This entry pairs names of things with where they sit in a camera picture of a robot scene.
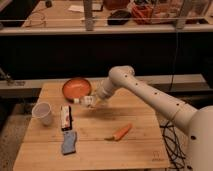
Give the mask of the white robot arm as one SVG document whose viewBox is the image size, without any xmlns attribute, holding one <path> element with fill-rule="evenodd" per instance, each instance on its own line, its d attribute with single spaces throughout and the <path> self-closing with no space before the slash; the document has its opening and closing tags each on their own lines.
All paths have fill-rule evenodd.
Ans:
<svg viewBox="0 0 213 171">
<path fill-rule="evenodd" d="M 125 88 L 171 121 L 188 136 L 184 171 L 213 171 L 213 105 L 196 109 L 135 77 L 131 66 L 115 66 L 109 70 L 96 90 L 101 100 Z"/>
</svg>

